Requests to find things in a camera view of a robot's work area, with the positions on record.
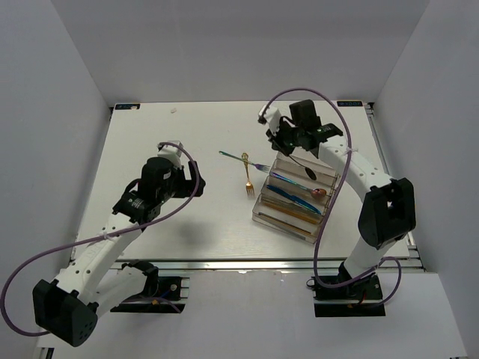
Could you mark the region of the black spoon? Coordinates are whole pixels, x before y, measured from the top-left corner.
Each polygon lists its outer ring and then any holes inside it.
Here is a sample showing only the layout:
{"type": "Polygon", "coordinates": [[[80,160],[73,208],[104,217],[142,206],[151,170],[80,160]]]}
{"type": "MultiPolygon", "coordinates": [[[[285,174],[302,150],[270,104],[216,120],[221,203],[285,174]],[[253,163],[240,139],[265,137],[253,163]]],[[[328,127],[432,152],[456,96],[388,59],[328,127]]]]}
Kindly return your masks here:
{"type": "Polygon", "coordinates": [[[316,181],[317,180],[317,176],[316,174],[314,173],[314,171],[312,169],[310,169],[308,166],[302,164],[301,162],[297,161],[296,159],[294,159],[292,156],[289,156],[289,159],[291,159],[294,163],[296,163],[298,166],[302,167],[306,174],[308,175],[308,177],[312,180],[312,181],[316,181]]]}

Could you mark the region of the gold ornate fork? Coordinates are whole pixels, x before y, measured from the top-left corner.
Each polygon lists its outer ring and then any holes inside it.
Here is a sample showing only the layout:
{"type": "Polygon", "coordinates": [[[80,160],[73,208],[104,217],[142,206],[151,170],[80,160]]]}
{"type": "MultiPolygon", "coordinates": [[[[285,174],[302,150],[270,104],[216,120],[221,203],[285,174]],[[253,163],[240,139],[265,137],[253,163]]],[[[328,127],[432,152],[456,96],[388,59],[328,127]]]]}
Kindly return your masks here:
{"type": "Polygon", "coordinates": [[[249,169],[248,169],[249,163],[248,163],[248,154],[247,153],[242,154],[242,161],[243,161],[243,164],[244,164],[244,167],[245,167],[245,174],[246,174],[246,184],[245,184],[246,193],[249,197],[254,197],[254,186],[253,186],[253,184],[250,180],[250,176],[249,176],[249,169]]]}

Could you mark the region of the rainbow fork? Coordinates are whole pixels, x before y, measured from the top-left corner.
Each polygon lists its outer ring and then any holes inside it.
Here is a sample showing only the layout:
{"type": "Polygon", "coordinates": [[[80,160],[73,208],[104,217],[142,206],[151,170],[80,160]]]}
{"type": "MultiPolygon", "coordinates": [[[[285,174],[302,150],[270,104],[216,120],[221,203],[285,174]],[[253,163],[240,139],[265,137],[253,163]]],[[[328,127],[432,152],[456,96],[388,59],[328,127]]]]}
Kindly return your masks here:
{"type": "Polygon", "coordinates": [[[229,153],[226,153],[224,151],[219,151],[219,154],[220,155],[223,155],[223,156],[226,156],[228,158],[231,158],[231,159],[235,159],[235,160],[238,160],[238,161],[241,161],[243,162],[244,164],[247,164],[247,165],[251,165],[253,166],[254,168],[256,168],[258,171],[262,171],[262,172],[265,172],[265,173],[269,173],[271,167],[268,166],[268,165],[262,165],[262,164],[259,164],[259,163],[255,163],[255,162],[251,162],[249,161],[248,159],[244,159],[242,157],[238,157],[238,156],[234,156],[234,155],[231,155],[229,153]]]}

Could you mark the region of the purple gold spoon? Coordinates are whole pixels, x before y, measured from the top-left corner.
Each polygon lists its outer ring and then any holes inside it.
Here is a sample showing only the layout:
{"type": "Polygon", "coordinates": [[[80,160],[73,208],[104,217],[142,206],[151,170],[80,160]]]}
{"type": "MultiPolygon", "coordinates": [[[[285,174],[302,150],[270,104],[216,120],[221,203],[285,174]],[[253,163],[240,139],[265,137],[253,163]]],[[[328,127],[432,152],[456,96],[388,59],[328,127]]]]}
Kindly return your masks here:
{"type": "Polygon", "coordinates": [[[313,198],[321,198],[321,197],[325,197],[327,195],[327,191],[324,188],[309,188],[309,187],[306,187],[306,186],[304,186],[304,185],[302,185],[298,182],[293,181],[292,179],[289,179],[289,178],[286,178],[286,177],[284,177],[280,174],[277,174],[275,172],[270,172],[269,175],[273,178],[276,178],[276,179],[281,180],[283,182],[287,182],[291,185],[294,185],[294,186],[300,188],[303,191],[306,191],[313,198]]]}

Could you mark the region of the blue knife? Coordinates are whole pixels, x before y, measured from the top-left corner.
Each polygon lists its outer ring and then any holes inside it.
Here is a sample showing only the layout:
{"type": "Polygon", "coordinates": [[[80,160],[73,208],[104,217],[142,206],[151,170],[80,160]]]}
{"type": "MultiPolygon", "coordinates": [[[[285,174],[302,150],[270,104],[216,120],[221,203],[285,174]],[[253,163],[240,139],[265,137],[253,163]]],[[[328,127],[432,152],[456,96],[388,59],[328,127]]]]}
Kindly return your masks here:
{"type": "Polygon", "coordinates": [[[270,191],[280,195],[281,197],[292,201],[293,203],[301,206],[302,208],[309,210],[310,212],[321,215],[321,211],[317,207],[313,206],[312,204],[310,204],[306,200],[303,200],[302,198],[297,197],[296,195],[287,193],[285,190],[279,188],[278,186],[267,185],[266,188],[269,189],[270,191]]]}

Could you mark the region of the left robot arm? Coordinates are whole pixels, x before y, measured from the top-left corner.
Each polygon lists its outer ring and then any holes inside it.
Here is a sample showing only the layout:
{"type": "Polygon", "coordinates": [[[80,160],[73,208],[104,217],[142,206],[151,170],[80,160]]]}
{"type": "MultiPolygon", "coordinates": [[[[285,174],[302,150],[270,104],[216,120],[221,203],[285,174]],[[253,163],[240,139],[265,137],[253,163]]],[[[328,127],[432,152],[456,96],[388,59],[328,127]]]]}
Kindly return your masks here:
{"type": "Polygon", "coordinates": [[[200,197],[205,181],[195,161],[187,179],[179,159],[153,157],[141,176],[124,190],[102,230],[53,280],[40,280],[33,289],[35,322],[70,344],[82,345],[98,319],[131,297],[151,298],[159,291],[159,269],[133,260],[113,278],[105,276],[124,250],[160,215],[171,198],[200,197]]]}

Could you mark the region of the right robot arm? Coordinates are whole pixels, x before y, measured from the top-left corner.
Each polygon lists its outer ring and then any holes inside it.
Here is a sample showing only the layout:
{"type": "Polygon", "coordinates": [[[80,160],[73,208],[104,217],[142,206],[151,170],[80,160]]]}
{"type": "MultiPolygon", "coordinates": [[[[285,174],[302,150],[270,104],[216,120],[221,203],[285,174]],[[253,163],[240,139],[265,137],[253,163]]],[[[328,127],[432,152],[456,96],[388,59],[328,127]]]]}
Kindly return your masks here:
{"type": "Polygon", "coordinates": [[[363,277],[373,273],[385,255],[416,225],[413,184],[406,178],[394,179],[372,165],[353,149],[348,129],[323,124],[310,100],[290,107],[291,116],[266,104],[258,114],[267,125],[272,148],[285,156],[297,147],[311,153],[340,174],[337,189],[350,186],[362,203],[358,219],[360,237],[343,261],[337,287],[347,298],[364,291],[363,277]]]}

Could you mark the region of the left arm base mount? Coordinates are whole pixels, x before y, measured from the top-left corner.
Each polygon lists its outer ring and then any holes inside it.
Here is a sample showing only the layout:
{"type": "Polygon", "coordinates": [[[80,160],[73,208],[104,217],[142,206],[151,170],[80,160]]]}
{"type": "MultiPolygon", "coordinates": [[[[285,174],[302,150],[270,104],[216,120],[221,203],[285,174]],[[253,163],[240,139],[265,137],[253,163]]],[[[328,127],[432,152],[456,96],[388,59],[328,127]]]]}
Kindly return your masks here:
{"type": "Polygon", "coordinates": [[[189,277],[159,276],[151,290],[124,300],[110,312],[180,314],[189,297],[189,284],[189,277]]]}

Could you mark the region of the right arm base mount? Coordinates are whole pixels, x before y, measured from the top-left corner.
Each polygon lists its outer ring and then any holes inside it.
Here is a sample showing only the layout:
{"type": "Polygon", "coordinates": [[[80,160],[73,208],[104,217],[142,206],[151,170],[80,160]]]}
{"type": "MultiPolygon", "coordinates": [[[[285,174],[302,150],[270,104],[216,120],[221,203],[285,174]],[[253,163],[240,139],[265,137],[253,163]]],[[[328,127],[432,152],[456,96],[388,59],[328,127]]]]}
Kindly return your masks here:
{"type": "Polygon", "coordinates": [[[385,316],[382,289],[376,274],[341,288],[325,288],[311,277],[306,287],[313,292],[317,318],[385,316]]]}

